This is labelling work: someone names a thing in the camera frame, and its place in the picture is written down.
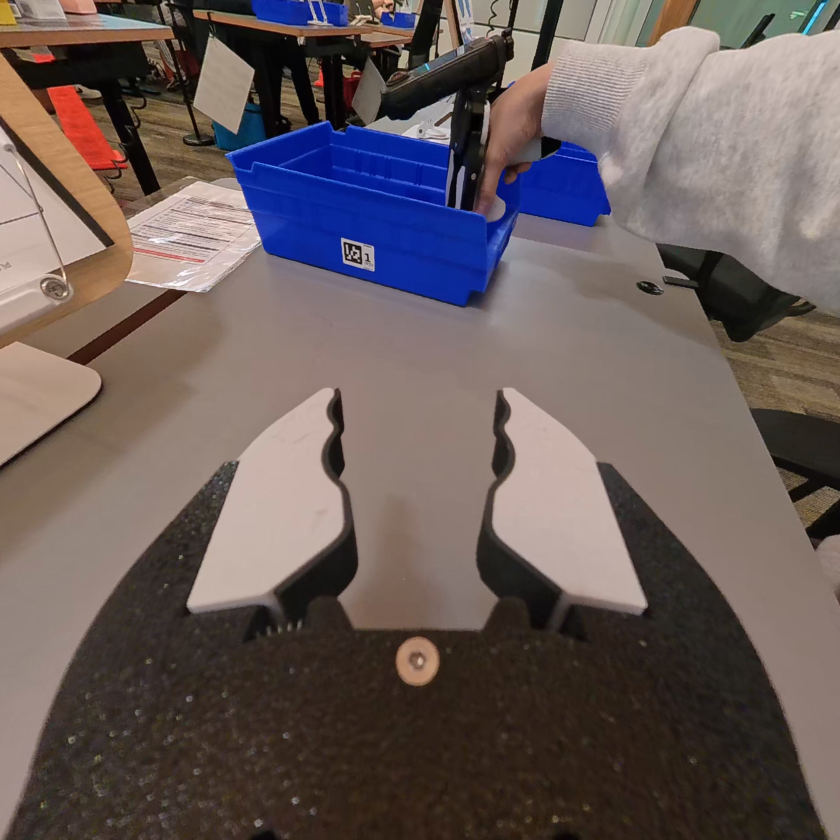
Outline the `person's right hand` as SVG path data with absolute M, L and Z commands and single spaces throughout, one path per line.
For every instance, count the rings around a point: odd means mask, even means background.
M 476 212 L 488 216 L 499 180 L 513 183 L 530 168 L 529 162 L 518 159 L 528 144 L 542 136 L 543 105 L 553 67 L 551 61 L 520 77 L 491 106 L 485 169 L 474 205 Z

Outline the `wooden document stand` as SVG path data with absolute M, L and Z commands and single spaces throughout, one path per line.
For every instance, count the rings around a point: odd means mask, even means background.
M 1 125 L 5 122 L 112 239 L 112 246 L 68 267 L 74 297 L 36 320 L 1 333 L 1 464 L 20 455 L 94 401 L 100 375 L 82 363 L 24 342 L 30 333 L 115 291 L 132 265 L 124 216 L 106 187 L 59 130 L 5 58 Z

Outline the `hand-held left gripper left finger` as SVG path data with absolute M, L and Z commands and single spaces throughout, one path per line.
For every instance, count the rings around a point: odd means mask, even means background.
M 325 387 L 239 457 L 186 601 L 194 615 L 263 607 L 279 626 L 340 595 L 358 570 L 340 390 Z

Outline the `laminated instruction sheet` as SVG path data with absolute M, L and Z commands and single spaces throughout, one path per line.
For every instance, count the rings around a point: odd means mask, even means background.
M 236 185 L 194 181 L 129 219 L 127 281 L 169 291 L 207 292 L 260 245 Z

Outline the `red floor sign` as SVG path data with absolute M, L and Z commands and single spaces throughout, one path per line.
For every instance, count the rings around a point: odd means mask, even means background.
M 52 87 L 47 92 L 63 133 L 93 171 L 128 167 L 124 155 L 111 147 L 74 87 Z

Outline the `white hanging card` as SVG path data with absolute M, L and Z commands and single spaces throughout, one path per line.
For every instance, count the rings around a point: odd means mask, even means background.
M 373 57 L 368 56 L 352 99 L 352 108 L 360 125 L 367 127 L 379 119 L 386 118 L 382 105 L 385 93 L 385 79 Z
M 210 35 L 192 104 L 210 120 L 237 133 L 253 86 L 255 69 Z

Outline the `grey desk brown edge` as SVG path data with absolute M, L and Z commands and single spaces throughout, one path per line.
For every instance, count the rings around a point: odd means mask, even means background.
M 347 126 L 344 66 L 362 67 L 376 48 L 370 27 L 331 26 L 307 20 L 302 24 L 265 20 L 210 7 L 194 7 L 194 21 L 220 39 L 255 71 L 255 93 L 268 138 L 285 133 L 281 84 L 289 70 L 307 125 L 326 121 L 336 130 Z
M 21 22 L 2 26 L 2 49 L 61 48 L 66 56 L 15 70 L 32 89 L 80 84 L 99 90 L 119 143 L 144 195 L 160 189 L 156 173 L 139 135 L 120 81 L 150 72 L 143 44 L 169 41 L 172 29 L 129 17 L 92 14 L 64 21 Z

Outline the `person's right forearm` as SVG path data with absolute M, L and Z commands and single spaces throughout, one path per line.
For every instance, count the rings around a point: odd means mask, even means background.
M 839 310 L 839 34 L 748 49 L 686 27 L 647 48 L 564 43 L 542 131 L 597 159 L 612 217 L 730 256 Z

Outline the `person's grey sweatshirt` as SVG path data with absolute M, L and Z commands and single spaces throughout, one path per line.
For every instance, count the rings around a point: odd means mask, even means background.
M 839 602 L 839 534 L 824 538 L 815 546 L 815 556 L 820 562 L 830 589 Z

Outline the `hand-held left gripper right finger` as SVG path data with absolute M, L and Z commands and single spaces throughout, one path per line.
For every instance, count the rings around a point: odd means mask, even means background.
M 592 452 L 511 387 L 497 392 L 480 579 L 523 601 L 532 627 L 561 630 L 576 606 L 641 616 L 648 600 Z

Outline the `blue plastic storage bin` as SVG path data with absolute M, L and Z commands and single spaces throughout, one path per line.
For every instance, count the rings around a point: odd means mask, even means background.
M 612 211 L 595 156 L 574 143 L 531 163 L 518 183 L 520 214 L 591 228 Z
M 349 26 L 349 10 L 342 3 L 325 1 L 251 1 L 253 14 L 262 21 L 293 27 Z
M 521 204 L 514 182 L 495 222 L 449 207 L 447 146 L 328 122 L 227 159 L 267 254 L 458 307 L 488 288 Z

